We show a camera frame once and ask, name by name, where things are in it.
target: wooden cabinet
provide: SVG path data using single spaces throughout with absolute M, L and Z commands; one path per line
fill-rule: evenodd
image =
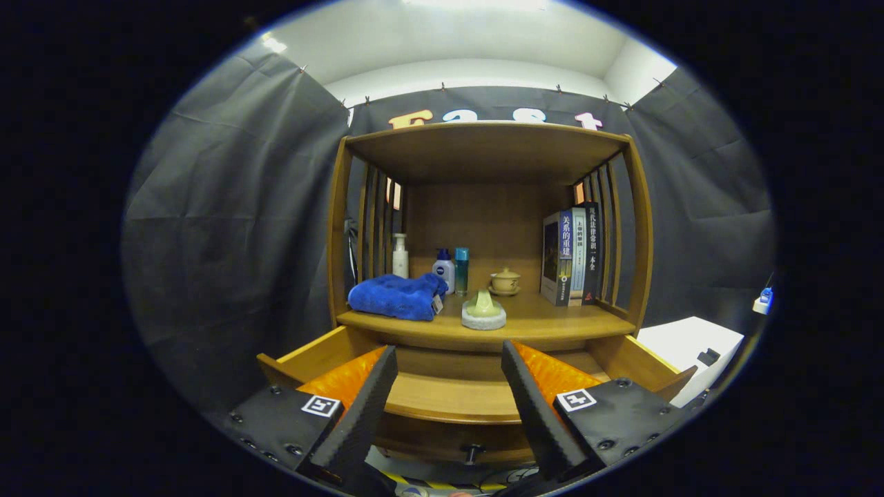
M 572 126 L 515 122 L 443 123 L 344 138 L 332 180 L 328 260 L 343 260 L 347 185 L 354 157 L 366 163 L 360 191 L 356 266 L 360 281 L 391 272 L 394 219 L 408 235 L 409 272 L 427 272 L 436 248 L 469 247 L 469 290 L 487 287 L 506 265 L 522 291 L 495 297 L 507 324 L 494 331 L 461 326 L 464 299 L 449 295 L 431 322 L 376 316 L 347 306 L 344 268 L 329 264 L 334 330 L 294 352 L 258 357 L 269 380 L 298 386 L 383 344 L 397 346 L 399 376 L 375 444 L 391 453 L 461 461 L 479 443 L 487 463 L 533 456 L 500 369 L 502 342 L 518 340 L 604 381 L 628 376 L 674 395 L 690 379 L 638 343 L 652 269 L 652 217 L 632 139 Z M 621 157 L 627 174 L 611 163 Z M 635 232 L 621 232 L 617 181 L 628 181 Z M 395 191 L 402 192 L 399 205 Z M 579 195 L 604 200 L 607 253 L 598 305 L 555 307 L 539 293 L 541 226 Z M 635 272 L 618 307 L 622 236 L 635 240 Z

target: white table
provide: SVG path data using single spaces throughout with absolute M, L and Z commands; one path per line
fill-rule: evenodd
M 639 342 L 681 371 L 697 366 L 697 372 L 671 401 L 679 408 L 712 385 L 730 363 L 742 340 L 740 333 L 699 317 L 642 328 L 638 333 Z M 721 354 L 712 366 L 697 359 L 700 352 L 708 348 Z

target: saucer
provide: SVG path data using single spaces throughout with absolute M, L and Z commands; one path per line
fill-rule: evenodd
M 509 295 L 515 295 L 515 294 L 518 294 L 518 293 L 519 293 L 519 290 L 521 290 L 521 289 L 522 289 L 522 287 L 516 287 L 515 290 L 513 290 L 513 291 L 511 291 L 511 292 L 501 292 L 501 291 L 499 291 L 499 290 L 495 290 L 494 287 L 488 287 L 488 291 L 489 291 L 489 292 L 491 292 L 491 293 L 493 293 L 493 294 L 495 294 L 495 295 L 501 295 L 501 296 L 504 296 L 504 297 L 509 296 Z

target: small spray bottle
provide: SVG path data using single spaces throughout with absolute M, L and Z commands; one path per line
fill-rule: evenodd
M 454 249 L 454 292 L 463 297 L 467 294 L 469 280 L 469 248 Z

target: wooden drawer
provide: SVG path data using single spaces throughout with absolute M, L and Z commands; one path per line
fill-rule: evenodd
M 258 356 L 271 383 L 301 384 L 389 343 L 385 333 L 340 326 L 279 359 Z M 632 336 L 617 335 L 549 352 L 602 381 L 629 377 L 670 399 L 690 379 Z M 498 350 L 502 349 L 502 340 Z M 387 398 L 375 445 L 426 460 L 460 461 L 461 445 L 486 447 L 488 463 L 532 459 L 500 352 L 469 352 L 397 345 L 399 376 Z

